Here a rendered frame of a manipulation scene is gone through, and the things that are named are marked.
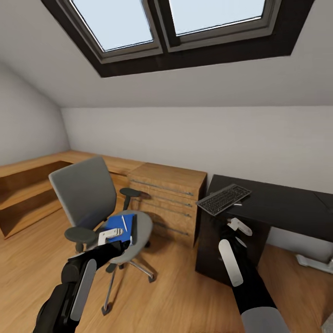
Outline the swivel chair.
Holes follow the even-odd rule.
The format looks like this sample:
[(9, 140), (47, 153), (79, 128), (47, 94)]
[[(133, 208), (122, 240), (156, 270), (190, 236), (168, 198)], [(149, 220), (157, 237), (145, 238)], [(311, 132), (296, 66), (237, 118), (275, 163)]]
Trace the swivel chair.
[[(128, 209), (130, 198), (140, 197), (141, 193), (132, 188), (121, 188), (119, 191), (126, 195), (124, 207), (121, 212), (111, 216), (116, 209), (117, 191), (101, 156), (53, 171), (49, 180), (72, 225), (64, 232), (65, 237), (76, 243), (75, 249), (78, 254), (83, 252), (83, 244), (86, 244), (86, 251), (98, 246), (99, 233), (105, 231), (108, 217), (135, 214), (132, 245), (121, 256), (107, 262), (110, 264), (106, 272), (112, 273), (112, 277), (101, 309), (103, 315), (107, 315), (110, 311), (108, 301), (118, 266), (121, 270), (123, 264), (129, 262), (147, 274), (150, 283), (155, 281), (152, 273), (132, 261), (144, 247), (150, 246), (148, 240), (153, 228), (149, 215), (139, 210)], [(94, 231), (102, 221), (104, 223)]]

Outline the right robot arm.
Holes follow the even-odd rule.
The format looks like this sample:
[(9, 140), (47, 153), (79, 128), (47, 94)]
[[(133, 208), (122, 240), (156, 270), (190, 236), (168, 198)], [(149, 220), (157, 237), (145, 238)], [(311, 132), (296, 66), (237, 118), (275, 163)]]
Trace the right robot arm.
[(211, 222), (246, 333), (291, 333), (236, 232), (251, 236), (252, 230), (236, 217), (227, 224), (214, 215)]

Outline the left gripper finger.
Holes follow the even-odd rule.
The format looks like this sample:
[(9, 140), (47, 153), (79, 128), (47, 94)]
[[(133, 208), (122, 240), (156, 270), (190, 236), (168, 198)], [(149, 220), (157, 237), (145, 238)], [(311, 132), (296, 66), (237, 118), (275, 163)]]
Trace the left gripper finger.
[(122, 242), (122, 249), (123, 249), (123, 253), (126, 249), (128, 249), (129, 245), (130, 245), (131, 241), (128, 240), (128, 241), (125, 241), (125, 242)]

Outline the folder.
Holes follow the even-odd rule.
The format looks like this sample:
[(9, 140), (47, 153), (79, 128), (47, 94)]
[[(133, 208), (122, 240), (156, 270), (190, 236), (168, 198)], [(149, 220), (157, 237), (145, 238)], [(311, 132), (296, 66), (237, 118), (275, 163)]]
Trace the folder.
[(119, 216), (113, 216), (108, 217), (108, 223), (106, 226), (105, 231), (109, 231), (111, 229), (115, 228), (121, 228), (124, 231), (124, 234), (121, 236), (117, 236), (114, 238), (110, 238), (110, 242), (115, 241), (128, 241), (130, 240), (130, 246), (133, 243), (133, 232), (134, 232), (134, 220), (135, 220), (135, 214), (127, 214), (127, 215), (119, 215)]

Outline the keyboard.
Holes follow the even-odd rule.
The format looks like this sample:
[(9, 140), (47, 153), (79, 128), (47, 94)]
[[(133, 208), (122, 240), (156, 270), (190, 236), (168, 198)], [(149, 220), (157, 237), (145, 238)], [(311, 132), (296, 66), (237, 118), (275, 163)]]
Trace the keyboard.
[(212, 216), (216, 216), (237, 201), (251, 194), (251, 191), (244, 189), (236, 184), (232, 184), (210, 196), (203, 198), (195, 203)]

